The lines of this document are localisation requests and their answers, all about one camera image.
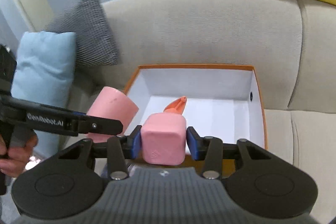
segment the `box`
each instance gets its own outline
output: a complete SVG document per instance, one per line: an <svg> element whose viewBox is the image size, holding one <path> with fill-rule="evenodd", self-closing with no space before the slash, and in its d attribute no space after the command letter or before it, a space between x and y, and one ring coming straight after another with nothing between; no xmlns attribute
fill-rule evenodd
<svg viewBox="0 0 336 224"><path fill-rule="evenodd" d="M224 143L245 138L267 149L263 103L253 66L139 66L124 92L139 107L126 135L152 113L163 112L169 103L186 96L183 116L187 127L194 127L200 136L215 136Z"/></svg>

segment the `pink block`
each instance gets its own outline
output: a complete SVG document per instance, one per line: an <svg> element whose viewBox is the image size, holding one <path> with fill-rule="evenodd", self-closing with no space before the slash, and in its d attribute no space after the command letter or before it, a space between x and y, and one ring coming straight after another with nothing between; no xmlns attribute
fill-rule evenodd
<svg viewBox="0 0 336 224"><path fill-rule="evenodd" d="M142 155L149 164L179 165L185 157L186 120L176 113L155 113L141 128Z"/></svg>
<svg viewBox="0 0 336 224"><path fill-rule="evenodd" d="M124 134L139 108L121 91L105 86L90 107L87 115L119 120L123 124ZM110 135L89 133L88 138L95 143L106 142Z"/></svg>

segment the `dark gray textured cushion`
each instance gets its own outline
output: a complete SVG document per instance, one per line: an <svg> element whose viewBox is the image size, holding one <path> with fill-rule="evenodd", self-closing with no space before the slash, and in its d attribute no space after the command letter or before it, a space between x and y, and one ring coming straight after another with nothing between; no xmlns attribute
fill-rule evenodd
<svg viewBox="0 0 336 224"><path fill-rule="evenodd" d="M45 31L77 35L76 66L115 65L118 51L99 0L80 0L66 8Z"/></svg>

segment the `beige sofa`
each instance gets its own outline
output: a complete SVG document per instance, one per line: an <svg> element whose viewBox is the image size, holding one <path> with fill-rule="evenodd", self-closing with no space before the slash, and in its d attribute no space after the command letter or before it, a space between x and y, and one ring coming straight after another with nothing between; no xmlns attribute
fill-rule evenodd
<svg viewBox="0 0 336 224"><path fill-rule="evenodd" d="M100 86L122 89L141 64L252 64L269 150L315 179L313 217L328 223L336 215L335 6L316 0L113 0L103 7L119 65L76 72L69 108L86 111Z"/></svg>

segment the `finger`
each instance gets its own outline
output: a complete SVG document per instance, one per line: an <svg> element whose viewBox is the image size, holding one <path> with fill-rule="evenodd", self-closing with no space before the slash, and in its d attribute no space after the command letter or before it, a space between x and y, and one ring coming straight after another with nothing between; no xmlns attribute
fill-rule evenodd
<svg viewBox="0 0 336 224"><path fill-rule="evenodd" d="M24 163L28 163L33 150L28 147L10 147L8 149L8 157L13 160L18 160Z"/></svg>
<svg viewBox="0 0 336 224"><path fill-rule="evenodd" d="M0 155L5 155L7 153L6 144L0 135Z"/></svg>
<svg viewBox="0 0 336 224"><path fill-rule="evenodd" d="M38 138L36 133L34 132L34 136L32 136L27 142L26 147L33 149L38 143Z"/></svg>
<svg viewBox="0 0 336 224"><path fill-rule="evenodd" d="M14 177L20 175L25 168L26 164L18 160L0 160L0 169L6 175L14 174Z"/></svg>

